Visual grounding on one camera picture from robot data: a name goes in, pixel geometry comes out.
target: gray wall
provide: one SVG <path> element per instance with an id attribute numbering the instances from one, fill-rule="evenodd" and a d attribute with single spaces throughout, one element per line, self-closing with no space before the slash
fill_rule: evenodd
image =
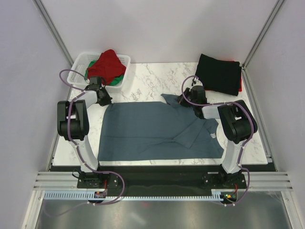
<path id="1" fill-rule="evenodd" d="M 245 60 L 276 0 L 42 0 L 72 58 L 113 48 L 132 62 Z"/>
<path id="2" fill-rule="evenodd" d="M 248 72 L 279 169 L 305 214 L 305 2 L 286 1 Z"/>
<path id="3" fill-rule="evenodd" d="M 0 2 L 0 228 L 19 229 L 56 131 L 68 67 L 31 0 Z"/>

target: red folded cloth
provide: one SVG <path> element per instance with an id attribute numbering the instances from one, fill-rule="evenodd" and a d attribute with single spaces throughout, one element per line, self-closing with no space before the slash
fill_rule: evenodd
<path id="1" fill-rule="evenodd" d="M 124 75 L 126 67 L 121 63 L 114 50 L 109 49 L 101 54 L 99 59 L 87 69 L 88 79 L 91 76 L 101 76 L 106 85 L 110 84 L 115 77 Z"/>

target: blue garment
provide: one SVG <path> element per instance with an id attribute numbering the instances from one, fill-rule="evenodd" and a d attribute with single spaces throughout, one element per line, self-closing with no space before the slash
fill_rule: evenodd
<path id="1" fill-rule="evenodd" d="M 215 119 L 195 116 L 176 95 L 162 94 L 162 102 L 114 103 L 102 124 L 99 161 L 137 161 L 221 158 L 224 150 L 216 134 Z"/>

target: table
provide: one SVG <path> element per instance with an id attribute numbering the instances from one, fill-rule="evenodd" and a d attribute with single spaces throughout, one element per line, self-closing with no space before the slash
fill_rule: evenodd
<path id="1" fill-rule="evenodd" d="M 149 102 L 165 100 L 161 94 L 176 94 L 181 95 L 181 85 L 183 80 L 190 75 L 194 75 L 197 63 L 183 62 L 183 63 L 134 63 L 131 64 L 128 78 L 125 85 L 120 92 L 109 91 L 113 98 L 112 102 Z M 191 87 L 192 80 L 188 80 L 184 87 Z M 230 102 L 243 99 L 250 111 L 252 112 L 248 95 L 245 91 L 244 84 L 243 91 L 238 96 L 227 95 L 223 93 L 207 91 L 206 97 L 209 103 L 216 102 Z M 80 91 L 72 90 L 70 98 L 72 99 L 78 95 Z M 91 144 L 94 155 L 97 157 L 99 151 L 99 141 L 102 129 L 103 115 L 107 106 L 101 107 L 94 104 L 89 107 L 88 117 L 90 122 L 89 142 Z M 224 135 L 222 126 L 219 120 L 219 125 L 216 131 L 216 137 L 220 146 L 226 149 L 227 138 Z M 222 163 L 225 156 L 225 150 L 222 158 L 216 159 L 177 159 L 177 160 L 145 160 L 145 161 L 101 161 L 103 166 L 146 166 L 146 165 L 219 165 Z M 254 134 L 251 141 L 247 144 L 244 151 L 242 164 L 247 165 L 265 165 L 267 158 L 263 148 L 262 140 L 259 131 Z M 56 152 L 53 160 L 54 166 L 79 166 L 80 163 L 77 156 L 69 144 L 63 137 L 59 138 Z"/>

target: black folded cloth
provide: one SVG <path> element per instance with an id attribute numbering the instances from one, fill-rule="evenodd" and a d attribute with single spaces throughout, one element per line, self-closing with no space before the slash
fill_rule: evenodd
<path id="1" fill-rule="evenodd" d="M 201 54 L 196 76 L 206 90 L 238 95 L 242 68 L 239 62 L 220 61 Z"/>

